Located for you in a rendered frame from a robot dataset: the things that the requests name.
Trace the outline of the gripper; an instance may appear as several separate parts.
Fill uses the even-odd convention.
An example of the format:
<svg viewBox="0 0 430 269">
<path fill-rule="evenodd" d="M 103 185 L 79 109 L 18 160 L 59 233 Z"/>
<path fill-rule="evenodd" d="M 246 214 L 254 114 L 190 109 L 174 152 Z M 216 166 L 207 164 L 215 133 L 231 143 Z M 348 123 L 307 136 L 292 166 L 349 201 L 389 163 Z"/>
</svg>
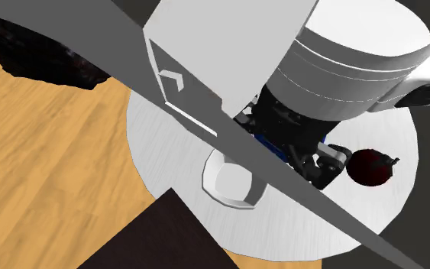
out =
<svg viewBox="0 0 430 269">
<path fill-rule="evenodd" d="M 343 170 L 352 151 L 336 144 L 320 142 L 340 122 L 323 121 L 301 115 L 286 107 L 267 86 L 252 108 L 256 126 L 263 136 L 288 159 L 296 153 L 296 171 L 316 189 L 323 190 Z"/>
</svg>

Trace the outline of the dark red round fruit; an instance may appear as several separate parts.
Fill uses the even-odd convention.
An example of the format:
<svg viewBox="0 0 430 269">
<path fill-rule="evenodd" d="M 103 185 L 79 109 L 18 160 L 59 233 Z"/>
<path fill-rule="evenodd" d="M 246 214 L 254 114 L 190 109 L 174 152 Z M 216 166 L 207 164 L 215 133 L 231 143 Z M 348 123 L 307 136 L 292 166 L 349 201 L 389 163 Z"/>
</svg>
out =
<svg viewBox="0 0 430 269">
<path fill-rule="evenodd" d="M 380 186 L 393 176 L 393 166 L 398 162 L 398 157 L 391 158 L 374 149 L 361 149 L 352 154 L 346 171 L 354 182 L 362 186 Z"/>
</svg>

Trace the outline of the blue flat thing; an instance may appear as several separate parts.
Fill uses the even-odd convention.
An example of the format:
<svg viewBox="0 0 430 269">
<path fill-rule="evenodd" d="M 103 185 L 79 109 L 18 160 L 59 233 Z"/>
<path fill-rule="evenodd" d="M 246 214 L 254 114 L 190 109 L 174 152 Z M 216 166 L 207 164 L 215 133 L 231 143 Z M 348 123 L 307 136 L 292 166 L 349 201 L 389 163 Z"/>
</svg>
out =
<svg viewBox="0 0 430 269">
<path fill-rule="evenodd" d="M 254 137 L 266 148 L 268 148 L 273 154 L 278 156 L 280 160 L 282 160 L 284 163 L 288 162 L 287 156 L 283 153 L 282 150 L 280 150 L 277 146 L 270 143 L 262 134 L 254 134 Z"/>
</svg>

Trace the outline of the white bowl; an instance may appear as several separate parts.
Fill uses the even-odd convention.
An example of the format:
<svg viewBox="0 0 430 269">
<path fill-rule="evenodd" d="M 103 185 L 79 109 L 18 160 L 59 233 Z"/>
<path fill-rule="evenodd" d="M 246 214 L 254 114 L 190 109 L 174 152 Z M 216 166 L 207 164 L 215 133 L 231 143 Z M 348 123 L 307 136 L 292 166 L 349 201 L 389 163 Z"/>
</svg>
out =
<svg viewBox="0 0 430 269">
<path fill-rule="evenodd" d="M 263 199 L 267 183 L 214 149 L 203 168 L 202 188 L 223 206 L 254 209 Z"/>
</svg>

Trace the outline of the round white table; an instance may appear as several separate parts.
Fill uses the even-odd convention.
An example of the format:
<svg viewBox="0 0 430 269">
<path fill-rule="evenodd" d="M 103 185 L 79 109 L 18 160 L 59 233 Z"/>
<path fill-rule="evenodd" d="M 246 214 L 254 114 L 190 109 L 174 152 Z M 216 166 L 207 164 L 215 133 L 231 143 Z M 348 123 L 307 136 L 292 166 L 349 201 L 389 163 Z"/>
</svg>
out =
<svg viewBox="0 0 430 269">
<path fill-rule="evenodd" d="M 271 186 L 254 209 L 215 201 L 202 188 L 212 146 L 137 93 L 128 103 L 127 139 L 150 194 L 157 197 L 174 189 L 211 236 L 231 252 L 268 261 L 314 261 L 357 246 L 350 236 Z M 399 158 L 393 176 L 381 186 L 361 186 L 342 173 L 324 189 L 328 198 L 372 231 L 383 231 L 401 212 L 415 183 L 419 152 L 410 111 L 366 112 L 341 122 L 326 141 Z"/>
</svg>

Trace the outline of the black rug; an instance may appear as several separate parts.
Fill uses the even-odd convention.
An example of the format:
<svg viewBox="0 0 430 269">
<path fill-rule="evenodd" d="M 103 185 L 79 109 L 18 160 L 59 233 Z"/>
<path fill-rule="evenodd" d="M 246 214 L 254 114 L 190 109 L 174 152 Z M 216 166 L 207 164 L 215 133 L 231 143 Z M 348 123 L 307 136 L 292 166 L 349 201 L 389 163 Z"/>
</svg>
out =
<svg viewBox="0 0 430 269">
<path fill-rule="evenodd" d="M 1 18 L 0 65 L 14 77 L 86 90 L 110 77 L 60 42 Z"/>
</svg>

